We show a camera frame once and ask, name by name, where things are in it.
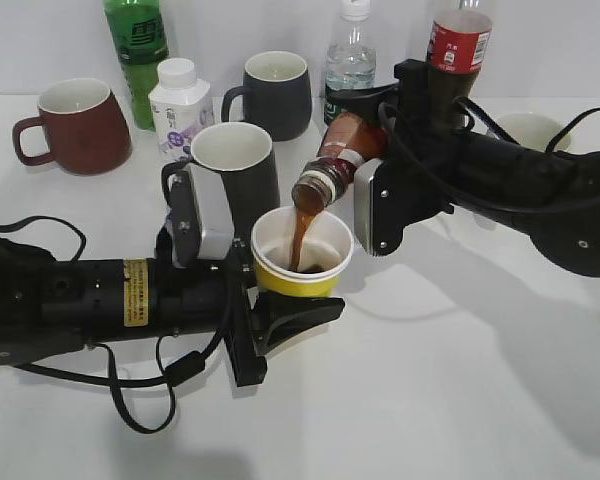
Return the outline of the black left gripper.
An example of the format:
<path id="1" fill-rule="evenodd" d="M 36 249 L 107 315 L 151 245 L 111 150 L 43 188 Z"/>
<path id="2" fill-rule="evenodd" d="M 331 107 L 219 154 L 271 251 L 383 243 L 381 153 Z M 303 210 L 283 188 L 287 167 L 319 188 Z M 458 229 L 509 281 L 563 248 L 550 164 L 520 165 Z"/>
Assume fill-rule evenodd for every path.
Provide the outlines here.
<path id="1" fill-rule="evenodd" d="M 157 319 L 160 334 L 213 334 L 210 344 L 166 367 L 167 383 L 176 387 L 202 373 L 220 344 L 228 353 L 235 384 L 263 382 L 263 356 L 294 337 L 337 320 L 345 301 L 338 297 L 293 297 L 261 292 L 250 308 L 247 289 L 255 285 L 253 257 L 237 239 L 224 260 L 196 260 L 178 268 L 171 251 L 156 249 Z"/>

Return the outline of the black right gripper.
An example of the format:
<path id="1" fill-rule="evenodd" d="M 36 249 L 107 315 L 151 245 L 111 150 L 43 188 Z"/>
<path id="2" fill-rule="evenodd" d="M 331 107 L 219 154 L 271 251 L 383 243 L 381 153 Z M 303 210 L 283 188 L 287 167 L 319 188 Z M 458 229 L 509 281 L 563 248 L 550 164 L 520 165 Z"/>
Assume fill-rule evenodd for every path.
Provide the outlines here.
<path id="1" fill-rule="evenodd" d="M 449 165 L 446 131 L 432 118 L 428 65 L 407 59 L 394 66 L 396 83 L 366 89 L 325 89 L 325 100 L 358 116 L 376 116 L 389 153 L 378 168 L 378 233 L 401 235 L 412 225 L 455 212 L 442 186 Z"/>

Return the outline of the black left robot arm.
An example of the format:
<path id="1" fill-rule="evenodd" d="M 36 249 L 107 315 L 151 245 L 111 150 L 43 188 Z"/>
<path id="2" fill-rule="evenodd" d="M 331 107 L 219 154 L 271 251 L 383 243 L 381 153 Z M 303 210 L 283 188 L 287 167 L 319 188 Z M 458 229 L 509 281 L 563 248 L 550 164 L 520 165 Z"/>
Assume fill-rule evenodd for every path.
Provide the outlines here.
<path id="1" fill-rule="evenodd" d="M 254 283 L 231 258 L 178 268 L 161 248 L 138 262 L 58 261 L 42 248 L 0 238 L 0 366 L 32 369 L 99 342 L 223 326 L 236 385 L 259 385 L 267 353 L 338 319 L 345 302 L 266 291 L 251 303 L 247 290 Z"/>

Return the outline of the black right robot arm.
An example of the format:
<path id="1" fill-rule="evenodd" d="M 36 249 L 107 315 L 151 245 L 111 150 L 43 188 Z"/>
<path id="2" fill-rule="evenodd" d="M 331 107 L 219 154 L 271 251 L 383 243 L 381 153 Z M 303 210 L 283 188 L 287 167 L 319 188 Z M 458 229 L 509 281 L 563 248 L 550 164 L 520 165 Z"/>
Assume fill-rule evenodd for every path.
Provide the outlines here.
<path id="1" fill-rule="evenodd" d="M 398 63 L 394 77 L 326 95 L 388 137 L 387 154 L 355 176 L 355 233 L 368 254 L 387 256 L 406 227 L 462 207 L 526 235 L 555 265 L 600 278 L 600 151 L 569 153 L 557 138 L 521 145 L 423 61 Z"/>

